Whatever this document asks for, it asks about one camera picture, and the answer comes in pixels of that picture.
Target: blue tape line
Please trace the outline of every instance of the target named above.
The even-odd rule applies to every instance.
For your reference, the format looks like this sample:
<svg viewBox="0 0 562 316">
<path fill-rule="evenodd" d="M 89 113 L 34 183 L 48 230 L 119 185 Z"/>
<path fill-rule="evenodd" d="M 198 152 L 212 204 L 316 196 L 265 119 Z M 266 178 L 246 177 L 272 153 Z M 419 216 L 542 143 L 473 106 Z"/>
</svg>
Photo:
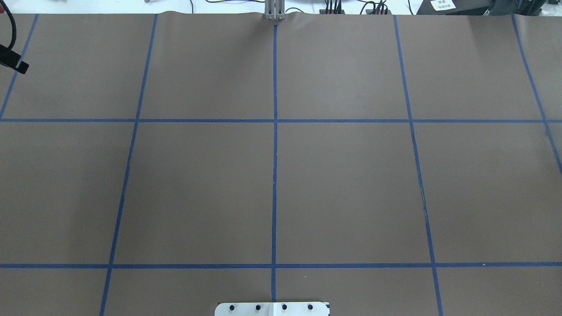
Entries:
<svg viewBox="0 0 562 316">
<path fill-rule="evenodd" d="M 469 262 L 469 263 L 437 263 L 438 268 L 467 268 L 467 267 L 562 267 L 562 262 Z"/>
<path fill-rule="evenodd" d="M 2 119 L 12 123 L 133 123 L 134 119 Z"/>
<path fill-rule="evenodd" d="M 107 269 L 107 264 L 6 263 L 0 269 Z"/>
<path fill-rule="evenodd" d="M 5 263 L 0 269 L 108 269 L 108 264 Z M 403 268 L 562 267 L 560 261 L 464 263 L 241 263 L 241 264 L 113 264 L 112 269 L 403 269 Z"/>
<path fill-rule="evenodd" d="M 288 263 L 277 264 L 278 269 L 374 269 L 374 268 L 431 268 L 431 263 Z"/>
<path fill-rule="evenodd" d="M 537 87 L 534 84 L 533 76 L 531 75 L 531 70 L 529 69 L 527 58 L 525 57 L 525 52 L 523 51 L 523 45 L 521 44 L 521 37 L 519 37 L 519 29 L 517 28 L 515 15 L 513 14 L 511 15 L 511 22 L 513 23 L 513 30 L 515 31 L 515 37 L 517 38 L 517 45 L 519 46 L 519 52 L 521 53 L 521 58 L 523 59 L 523 65 L 525 66 L 525 71 L 527 72 L 527 76 L 529 77 L 529 82 L 531 83 L 531 88 L 533 89 L 534 99 L 537 101 L 538 110 L 541 113 L 542 122 L 545 125 L 546 134 L 549 137 L 550 147 L 552 147 L 552 151 L 554 152 L 554 158 L 556 159 L 556 163 L 558 164 L 558 170 L 560 171 L 560 174 L 562 174 L 562 162 L 560 161 L 558 150 L 556 149 L 556 145 L 554 144 L 552 134 L 550 133 L 549 124 L 546 120 L 545 111 L 542 108 L 541 99 L 538 97 Z"/>
<path fill-rule="evenodd" d="M 0 119 L 15 123 L 133 123 L 135 119 Z M 543 120 L 412 119 L 414 123 L 543 123 Z M 139 119 L 139 123 L 274 123 L 274 119 Z M 409 119 L 278 119 L 277 123 L 409 123 Z M 562 120 L 547 120 L 562 123 Z"/>
<path fill-rule="evenodd" d="M 408 123 L 407 119 L 280 119 L 279 123 Z"/>
<path fill-rule="evenodd" d="M 277 300 L 276 270 L 277 263 L 277 24 L 273 26 L 273 189 L 271 203 L 271 301 Z"/>
<path fill-rule="evenodd" d="M 242 264 L 114 264 L 114 269 L 270 269 L 269 263 Z"/>
<path fill-rule="evenodd" d="M 158 14 L 154 15 L 154 21 L 152 22 L 152 32 L 150 35 L 150 43 L 148 44 L 148 53 L 146 55 L 146 63 L 144 64 L 144 75 L 142 78 L 142 85 L 140 87 L 139 102 L 137 105 L 137 114 L 135 116 L 135 125 L 133 127 L 133 135 L 131 137 L 131 145 L 129 147 L 129 156 L 127 157 L 127 165 L 125 169 L 125 178 L 123 180 L 123 187 L 121 189 L 121 199 L 119 201 L 119 210 L 117 211 L 117 219 L 115 221 L 115 230 L 113 233 L 113 241 L 111 243 L 111 252 L 109 257 L 109 267 L 107 268 L 106 283 L 103 288 L 103 296 L 101 306 L 99 308 L 99 316 L 103 316 L 105 312 L 105 305 L 107 301 L 107 293 L 109 291 L 109 284 L 111 282 L 111 270 L 115 259 L 115 249 L 117 247 L 117 238 L 119 236 L 119 227 L 121 225 L 121 215 L 123 214 L 123 205 L 125 204 L 125 192 L 127 190 L 127 183 L 129 182 L 129 172 L 131 168 L 131 158 L 133 157 L 133 149 L 135 146 L 135 140 L 137 138 L 137 130 L 139 125 L 139 119 L 141 115 L 142 100 L 144 96 L 144 88 L 146 85 L 146 78 L 148 76 L 148 67 L 150 65 L 150 56 L 152 53 L 152 45 L 154 43 L 154 34 L 156 32 L 156 23 L 158 22 Z"/>
<path fill-rule="evenodd" d="M 414 123 L 542 123 L 542 120 L 413 119 Z"/>
<path fill-rule="evenodd" d="M 140 119 L 141 123 L 273 123 L 271 119 Z"/>
<path fill-rule="evenodd" d="M 31 36 L 33 35 L 33 30 L 35 30 L 35 26 L 37 24 L 37 20 L 39 19 L 39 14 L 35 15 L 33 18 L 33 23 L 31 24 L 31 29 L 29 29 L 28 38 L 25 40 L 24 49 L 21 51 L 21 60 L 25 57 L 25 52 L 28 51 L 29 42 L 31 40 Z M 13 71 L 12 81 L 10 81 L 10 86 L 8 87 L 8 91 L 6 92 L 6 96 L 4 97 L 4 103 L 2 104 L 2 108 L 0 109 L 0 119 L 4 116 L 4 111 L 6 110 L 6 106 L 8 105 L 8 100 L 10 99 L 10 95 L 12 94 L 13 84 L 16 82 L 17 78 L 17 71 Z"/>
<path fill-rule="evenodd" d="M 404 68 L 404 58 L 402 56 L 402 46 L 400 45 L 400 32 L 398 31 L 398 20 L 396 15 L 394 15 L 394 28 L 396 33 L 396 44 L 398 48 L 398 58 L 400 59 L 400 72 L 402 72 L 402 85 L 404 87 L 404 96 L 406 98 L 406 109 L 408 111 L 408 119 L 410 120 L 410 134 L 412 137 L 412 145 L 414 148 L 414 157 L 416 161 L 416 169 L 418 170 L 418 182 L 421 190 L 421 199 L 423 200 L 423 210 L 425 215 L 425 233 L 427 235 L 427 243 L 429 246 L 429 258 L 432 263 L 433 272 L 433 285 L 435 287 L 435 296 L 437 299 L 437 309 L 439 311 L 439 316 L 443 316 L 443 306 L 441 304 L 441 292 L 439 290 L 439 280 L 437 278 L 437 268 L 435 266 L 435 254 L 433 252 L 433 240 L 431 237 L 431 227 L 429 225 L 429 214 L 427 212 L 427 203 L 425 200 L 425 190 L 423 187 L 422 170 L 420 167 L 419 155 L 418 155 L 418 144 L 416 142 L 416 136 L 414 131 L 414 122 L 412 118 L 412 110 L 410 107 L 410 96 L 408 94 L 408 86 L 406 82 L 406 71 Z"/>
</svg>

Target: white label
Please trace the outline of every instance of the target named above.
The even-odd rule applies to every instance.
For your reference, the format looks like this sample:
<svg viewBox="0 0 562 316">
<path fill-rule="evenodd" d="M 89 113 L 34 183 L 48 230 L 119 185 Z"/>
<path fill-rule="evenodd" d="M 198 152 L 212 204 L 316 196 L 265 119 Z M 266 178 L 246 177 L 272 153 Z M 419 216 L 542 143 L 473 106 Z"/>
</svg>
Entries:
<svg viewBox="0 0 562 316">
<path fill-rule="evenodd" d="M 430 2 L 435 11 L 456 9 L 452 0 L 431 0 Z"/>
<path fill-rule="evenodd" d="M 215 316 L 330 316 L 329 306 L 324 302 L 222 303 Z"/>
</svg>

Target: grid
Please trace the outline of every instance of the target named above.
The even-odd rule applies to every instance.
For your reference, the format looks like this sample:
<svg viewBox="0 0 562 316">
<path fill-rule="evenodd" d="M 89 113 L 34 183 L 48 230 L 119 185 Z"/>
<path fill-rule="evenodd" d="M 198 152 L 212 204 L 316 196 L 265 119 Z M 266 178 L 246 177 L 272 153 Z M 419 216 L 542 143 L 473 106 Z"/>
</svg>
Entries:
<svg viewBox="0 0 562 316">
<path fill-rule="evenodd" d="M 32 34 L 37 24 L 39 15 L 35 15 L 33 24 L 29 31 L 29 35 L 25 42 L 25 46 L 22 55 L 25 55 L 29 42 L 31 41 Z M 13 268 L 33 268 L 33 269 L 106 269 L 107 275 L 105 280 L 105 286 L 103 288 L 103 296 L 100 306 L 100 315 L 104 315 L 105 306 L 108 298 L 108 293 L 111 286 L 111 274 L 114 269 L 270 269 L 271 270 L 271 299 L 272 301 L 277 300 L 276 293 L 276 275 L 278 269 L 362 269 L 362 268 L 431 268 L 433 276 L 433 284 L 435 290 L 435 297 L 437 302 L 437 308 L 439 315 L 444 315 L 443 307 L 441 303 L 441 293 L 439 289 L 439 279 L 438 279 L 438 268 L 468 268 L 468 267 L 562 267 L 562 261 L 522 261 L 522 262 L 437 262 L 434 254 L 434 247 L 432 241 L 432 233 L 430 227 L 430 218 L 428 211 L 428 205 L 425 199 L 424 181 L 422 174 L 422 166 L 418 154 L 418 143 L 416 141 L 416 131 L 415 124 L 423 123 L 439 123 L 439 124 L 455 124 L 455 123 L 496 123 L 496 124 L 543 124 L 545 131 L 548 135 L 549 143 L 552 149 L 552 153 L 556 160 L 559 168 L 559 172 L 562 175 L 562 163 L 560 160 L 560 155 L 556 149 L 556 144 L 552 136 L 550 124 L 560 124 L 562 120 L 549 120 L 545 115 L 545 111 L 541 104 L 541 99 L 539 98 L 537 88 L 533 81 L 533 76 L 529 69 L 525 53 L 523 51 L 522 42 L 519 36 L 519 30 L 516 23 L 515 16 L 511 17 L 513 22 L 513 29 L 518 41 L 520 54 L 522 57 L 522 63 L 527 72 L 528 79 L 530 81 L 534 98 L 536 100 L 537 107 L 539 109 L 541 119 L 414 119 L 412 114 L 412 109 L 410 105 L 409 90 L 407 86 L 407 72 L 404 63 L 404 58 L 402 55 L 402 48 L 400 42 L 400 32 L 398 27 L 397 17 L 393 17 L 395 35 L 396 35 L 396 45 L 400 61 L 401 78 L 404 88 L 405 103 L 407 109 L 408 119 L 280 119 L 278 118 L 278 100 L 277 100 L 277 51 L 278 51 L 278 25 L 272 26 L 273 32 L 273 119 L 143 119 L 141 118 L 141 109 L 143 105 L 144 89 L 146 86 L 146 80 L 148 76 L 149 63 L 151 60 L 152 46 L 155 38 L 155 31 L 157 28 L 158 15 L 154 15 L 151 38 L 149 42 L 149 48 L 146 55 L 146 63 L 144 67 L 144 74 L 142 79 L 142 86 L 140 89 L 140 96 L 138 99 L 138 106 L 136 111 L 136 116 L 134 119 L 16 119 L 16 118 L 4 118 L 4 112 L 8 106 L 10 99 L 10 94 L 12 88 L 17 84 L 17 73 L 14 73 L 6 97 L 4 99 L 2 109 L 0 110 L 0 122 L 42 122 L 42 123 L 134 123 L 134 128 L 132 132 L 132 138 L 130 141 L 130 147 L 128 152 L 128 158 L 126 163 L 125 177 L 123 180 L 123 187 L 121 190 L 121 197 L 119 208 L 116 215 L 115 230 L 112 238 L 110 259 L 107 264 L 2 264 L 0 263 L 0 268 L 2 269 L 13 269 Z M 117 240 L 119 237 L 119 229 L 121 225 L 121 216 L 123 213 L 123 207 L 126 200 L 126 190 L 129 181 L 129 172 L 131 160 L 134 155 L 135 140 L 137 137 L 137 130 L 141 123 L 270 123 L 273 125 L 273 170 L 272 177 L 273 183 L 271 188 L 272 193 L 272 206 L 271 206 L 271 263 L 270 264 L 116 264 L 115 252 L 117 247 Z M 430 262 L 428 263 L 344 263 L 344 264 L 287 264 L 287 263 L 277 263 L 277 176 L 278 176 L 278 126 L 279 124 L 292 124 L 292 123 L 403 123 L 408 124 L 411 142 L 413 147 L 413 153 L 415 158 L 415 167 L 417 172 L 417 178 L 419 183 L 419 189 L 421 193 L 421 198 L 423 200 L 423 210 L 425 218 L 425 232 L 427 235 L 427 243 L 429 246 L 429 257 Z"/>
</svg>

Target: wire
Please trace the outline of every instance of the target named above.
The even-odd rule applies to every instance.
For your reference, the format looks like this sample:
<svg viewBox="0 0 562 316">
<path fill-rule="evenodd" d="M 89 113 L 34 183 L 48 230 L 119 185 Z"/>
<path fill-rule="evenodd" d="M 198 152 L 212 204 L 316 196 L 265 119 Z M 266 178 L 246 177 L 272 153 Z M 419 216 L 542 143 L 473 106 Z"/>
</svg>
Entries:
<svg viewBox="0 0 562 316">
<path fill-rule="evenodd" d="M 412 12 L 412 5 L 410 4 L 410 0 L 408 0 L 408 9 L 410 10 L 410 14 L 414 15 L 414 13 Z"/>
<path fill-rule="evenodd" d="M 373 15 L 385 15 L 388 14 L 388 6 L 385 4 L 386 0 L 382 0 L 380 2 L 374 2 L 374 1 L 362 1 L 362 0 L 358 0 L 360 2 L 364 2 L 365 4 L 363 5 L 363 7 L 361 8 L 361 12 L 359 12 L 359 14 L 363 14 L 363 10 L 365 9 L 365 7 L 367 6 L 367 4 L 372 4 L 373 5 L 373 11 L 369 14 L 373 14 Z"/>
<path fill-rule="evenodd" d="M 299 8 L 295 8 L 295 7 L 290 7 L 289 9 L 285 10 L 285 13 L 287 13 L 287 11 L 289 11 L 290 9 L 295 9 L 295 10 L 299 10 L 302 13 L 305 13 L 303 10 L 299 9 Z"/>
<path fill-rule="evenodd" d="M 372 3 L 373 4 L 373 11 L 375 11 L 375 4 L 373 1 L 361 1 L 361 2 L 365 2 L 365 4 L 363 5 L 363 8 L 361 8 L 361 12 L 359 12 L 359 15 L 363 14 L 363 10 L 365 9 L 365 7 L 367 6 L 367 4 Z"/>
<path fill-rule="evenodd" d="M 10 45 L 8 45 L 6 50 L 4 50 L 4 52 L 0 55 L 0 56 L 4 56 L 8 51 L 11 51 L 13 46 L 16 44 L 16 21 L 13 19 L 12 12 L 10 12 L 10 9 L 8 9 L 8 6 L 6 6 L 4 0 L 0 0 L 0 4 L 4 8 L 6 14 L 8 14 L 8 18 L 10 19 L 10 24 L 12 24 L 12 39 L 10 41 Z"/>
<path fill-rule="evenodd" d="M 326 14 L 342 14 L 342 0 L 328 0 L 324 1 L 326 3 Z"/>
</svg>

